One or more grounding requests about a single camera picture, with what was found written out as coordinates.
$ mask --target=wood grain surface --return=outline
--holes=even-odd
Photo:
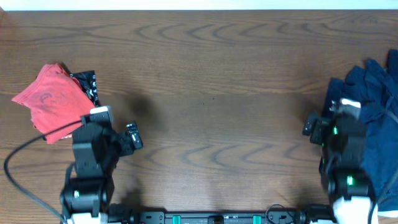
[[[0,21],[0,162],[38,135],[11,102],[46,63],[95,70],[114,128],[145,148],[119,161],[114,203],[138,210],[265,210],[328,203],[320,148],[301,135],[331,77],[398,44],[397,11],[8,12]],[[39,141],[14,177],[60,210],[71,140]],[[58,223],[0,170],[0,223]],[[397,223],[382,219],[381,223]]]

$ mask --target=blue cloth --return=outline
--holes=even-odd
[[[332,79],[326,95],[323,116],[331,118],[331,101],[349,98],[361,103],[359,120],[367,124],[367,143],[362,167],[372,180],[379,196],[398,168],[398,124],[383,108],[398,116],[398,50],[389,52],[387,70],[375,60],[366,62],[366,69],[354,67],[345,82]],[[398,182],[379,204],[379,211],[398,210]]]

